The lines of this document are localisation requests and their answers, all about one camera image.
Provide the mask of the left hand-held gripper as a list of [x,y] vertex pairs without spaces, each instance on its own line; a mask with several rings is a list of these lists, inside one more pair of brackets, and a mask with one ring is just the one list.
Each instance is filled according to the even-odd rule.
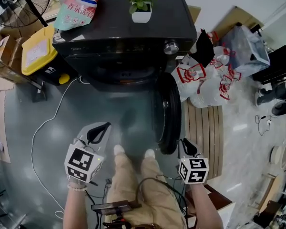
[[74,142],[69,145],[64,161],[68,176],[90,183],[100,171],[104,157],[91,152],[89,149],[104,153],[111,127],[110,122],[96,122],[81,129]]

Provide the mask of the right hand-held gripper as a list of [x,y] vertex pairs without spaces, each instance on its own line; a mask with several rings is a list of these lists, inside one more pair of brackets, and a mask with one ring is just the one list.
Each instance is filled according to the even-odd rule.
[[178,141],[178,173],[185,184],[203,184],[209,172],[208,159],[198,147],[198,144],[188,138]]

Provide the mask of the person's left forearm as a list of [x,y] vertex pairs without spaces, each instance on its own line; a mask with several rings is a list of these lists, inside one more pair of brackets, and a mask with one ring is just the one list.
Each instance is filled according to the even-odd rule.
[[64,208],[63,229],[88,229],[85,207],[85,188],[74,188],[68,184],[68,195]]

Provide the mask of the person's right forearm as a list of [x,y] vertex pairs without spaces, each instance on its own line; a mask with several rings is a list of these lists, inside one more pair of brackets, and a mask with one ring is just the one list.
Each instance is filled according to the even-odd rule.
[[222,219],[203,184],[190,184],[199,229],[223,229]]

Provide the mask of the black washing machine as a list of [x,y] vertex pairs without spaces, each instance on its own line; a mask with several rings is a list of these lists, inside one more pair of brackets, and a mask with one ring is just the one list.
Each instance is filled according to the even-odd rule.
[[136,23],[128,0],[99,0],[92,21],[58,31],[53,46],[83,79],[102,91],[176,90],[169,60],[185,56],[196,29],[185,0],[157,0]]

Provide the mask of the wooden slat board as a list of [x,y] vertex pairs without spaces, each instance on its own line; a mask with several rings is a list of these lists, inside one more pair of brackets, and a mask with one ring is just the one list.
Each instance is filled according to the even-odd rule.
[[224,123],[221,106],[194,107],[189,100],[183,102],[185,136],[198,144],[209,161],[207,180],[222,174],[224,154]]

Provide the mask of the person's left white shoe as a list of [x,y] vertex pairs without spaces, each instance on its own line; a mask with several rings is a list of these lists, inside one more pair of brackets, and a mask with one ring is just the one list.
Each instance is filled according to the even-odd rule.
[[124,150],[124,148],[121,145],[115,145],[113,151],[114,151],[114,155],[115,156],[118,155],[118,154],[125,153],[125,150]]

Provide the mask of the person's right leg beige trousers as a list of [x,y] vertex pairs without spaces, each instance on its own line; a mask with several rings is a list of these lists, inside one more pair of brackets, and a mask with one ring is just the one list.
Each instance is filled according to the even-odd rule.
[[186,222],[174,193],[154,158],[144,158],[141,164],[144,182],[141,185],[143,201],[152,216],[152,222],[161,229],[186,229]]

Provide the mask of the person's leg beige trousers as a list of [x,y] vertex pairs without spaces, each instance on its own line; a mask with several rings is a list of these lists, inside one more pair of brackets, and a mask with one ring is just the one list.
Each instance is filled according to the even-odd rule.
[[[130,159],[124,152],[118,152],[114,158],[115,174],[112,178],[112,185],[107,194],[107,203],[135,200],[135,192],[138,187],[138,181],[135,170]],[[139,226],[146,223],[148,215],[144,208],[136,208],[123,213],[123,217],[133,226]]]
[[154,158],[144,158],[141,164],[144,182],[141,185],[143,201],[152,216],[152,222],[161,229],[186,229],[186,222],[174,193]]

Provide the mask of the grey wrist band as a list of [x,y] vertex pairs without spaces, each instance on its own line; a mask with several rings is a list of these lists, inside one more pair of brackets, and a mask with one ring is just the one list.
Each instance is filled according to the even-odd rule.
[[81,181],[81,180],[78,180],[70,175],[67,176],[67,179],[69,181],[69,185],[71,187],[74,187],[74,188],[83,188],[83,187],[86,187],[86,183]]

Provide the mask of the person's left leg beige trousers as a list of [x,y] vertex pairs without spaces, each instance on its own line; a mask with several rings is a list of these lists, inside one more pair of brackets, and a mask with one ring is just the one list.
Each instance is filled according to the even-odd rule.
[[[138,187],[138,181],[135,170],[130,159],[124,152],[118,152],[114,158],[115,174],[112,178],[112,185],[107,194],[107,203],[135,200],[135,192]],[[146,223],[148,215],[144,208],[136,208],[123,213],[123,217],[133,226],[139,226]]]

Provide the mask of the brown top white stool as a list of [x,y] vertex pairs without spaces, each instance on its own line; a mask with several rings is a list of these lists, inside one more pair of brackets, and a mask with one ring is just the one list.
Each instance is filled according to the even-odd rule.
[[[224,229],[226,229],[233,213],[235,202],[232,202],[230,199],[226,198],[224,195],[216,191],[208,184],[204,186],[204,189],[207,192],[211,202],[217,209],[217,212],[221,217]],[[198,229],[194,200],[189,185],[185,186],[185,199],[187,205],[186,218],[188,219],[189,229]]]

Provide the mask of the black waist device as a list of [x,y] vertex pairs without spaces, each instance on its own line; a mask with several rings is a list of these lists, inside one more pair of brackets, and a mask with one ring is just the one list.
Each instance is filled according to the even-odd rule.
[[91,210],[100,215],[121,215],[124,212],[140,208],[142,205],[137,201],[118,201],[106,204],[91,205]]

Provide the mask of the white round basin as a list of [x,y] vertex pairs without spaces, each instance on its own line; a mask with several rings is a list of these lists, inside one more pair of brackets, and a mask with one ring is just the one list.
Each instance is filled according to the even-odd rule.
[[270,163],[279,165],[281,169],[286,167],[286,144],[284,146],[273,146],[270,153]]

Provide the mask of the black bin yellow lid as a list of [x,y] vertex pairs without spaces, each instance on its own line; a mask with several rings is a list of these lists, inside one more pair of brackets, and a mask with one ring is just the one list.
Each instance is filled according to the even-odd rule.
[[21,73],[53,85],[63,85],[71,79],[72,74],[65,60],[52,45],[54,33],[55,28],[50,24],[21,45]]

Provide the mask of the black bag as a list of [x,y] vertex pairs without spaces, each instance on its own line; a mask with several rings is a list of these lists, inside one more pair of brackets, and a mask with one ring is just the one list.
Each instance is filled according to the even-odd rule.
[[210,38],[205,30],[201,30],[201,34],[196,42],[196,53],[194,54],[195,60],[206,68],[214,58],[214,55],[213,44]]

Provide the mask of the round black object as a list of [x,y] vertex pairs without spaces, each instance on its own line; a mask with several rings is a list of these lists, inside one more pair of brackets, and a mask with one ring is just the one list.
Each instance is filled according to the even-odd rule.
[[272,110],[272,114],[275,116],[281,116],[286,114],[286,101],[280,101],[276,103]]

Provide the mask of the blue-grey plastic storage bag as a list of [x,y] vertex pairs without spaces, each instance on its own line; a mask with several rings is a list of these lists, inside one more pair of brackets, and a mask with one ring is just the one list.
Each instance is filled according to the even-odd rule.
[[229,64],[241,73],[243,78],[270,66],[270,59],[262,38],[244,25],[234,26],[223,36],[220,44],[231,50]]

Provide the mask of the black low table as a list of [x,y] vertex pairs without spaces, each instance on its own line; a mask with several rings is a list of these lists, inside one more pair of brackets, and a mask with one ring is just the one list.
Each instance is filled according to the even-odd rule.
[[261,84],[277,83],[286,77],[286,45],[269,53],[270,66],[252,75]]

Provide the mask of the teal detergent refill bag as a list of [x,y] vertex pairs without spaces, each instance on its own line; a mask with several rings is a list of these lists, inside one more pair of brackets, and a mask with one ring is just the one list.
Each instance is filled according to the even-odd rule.
[[98,0],[64,0],[54,22],[61,31],[87,25],[93,19]]

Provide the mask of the small leaning cardboard sheet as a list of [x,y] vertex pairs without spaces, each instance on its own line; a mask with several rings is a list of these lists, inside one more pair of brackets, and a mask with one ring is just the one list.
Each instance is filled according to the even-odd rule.
[[196,23],[197,18],[201,12],[201,7],[188,5],[188,9],[192,17],[193,23]]

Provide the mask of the red flower plant white pot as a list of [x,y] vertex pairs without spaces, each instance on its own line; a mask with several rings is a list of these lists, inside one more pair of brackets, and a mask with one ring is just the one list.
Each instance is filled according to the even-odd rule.
[[147,23],[152,15],[153,2],[155,0],[129,0],[131,6],[129,13],[134,23]]

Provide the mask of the large leaning cardboard sheet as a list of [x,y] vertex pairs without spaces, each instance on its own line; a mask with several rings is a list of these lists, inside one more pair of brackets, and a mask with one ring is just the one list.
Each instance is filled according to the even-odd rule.
[[264,26],[253,15],[238,6],[234,6],[213,29],[213,42],[218,42],[237,24],[242,24],[250,29],[256,25],[259,25],[261,28]]

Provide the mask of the black standing fan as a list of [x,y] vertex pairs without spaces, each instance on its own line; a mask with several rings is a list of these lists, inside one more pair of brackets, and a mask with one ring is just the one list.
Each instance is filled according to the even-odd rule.
[[40,22],[48,26],[43,18],[51,0],[0,0],[0,27],[8,32],[25,32]]

